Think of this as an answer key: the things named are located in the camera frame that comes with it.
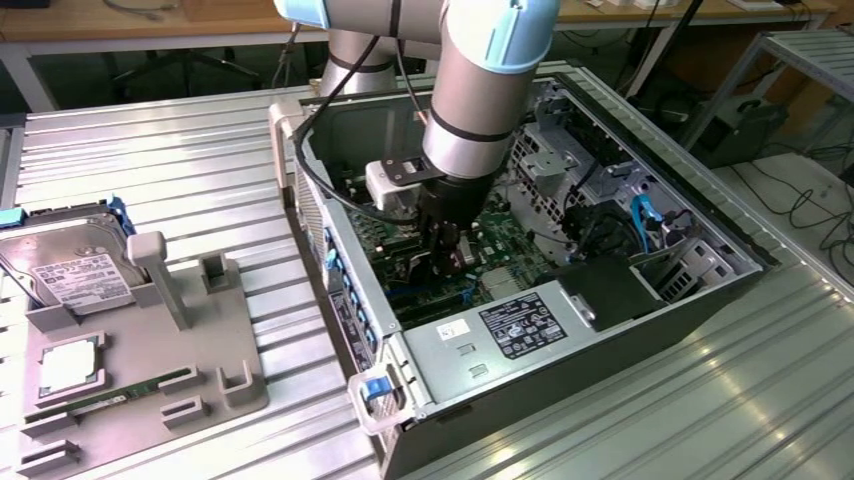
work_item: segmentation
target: robotic arm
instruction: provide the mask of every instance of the robotic arm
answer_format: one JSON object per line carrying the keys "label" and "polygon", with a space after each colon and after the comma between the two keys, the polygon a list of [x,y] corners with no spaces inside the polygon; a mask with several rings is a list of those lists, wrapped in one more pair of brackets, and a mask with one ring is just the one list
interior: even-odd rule
{"label": "robotic arm", "polygon": [[526,109],[536,65],[550,45],[560,0],[275,0],[289,20],[331,29],[328,94],[373,36],[384,38],[356,69],[345,93],[395,86],[395,38],[431,56],[439,72],[423,138],[423,161],[439,176],[422,182],[419,228],[434,266],[464,267],[460,239],[483,210]]}

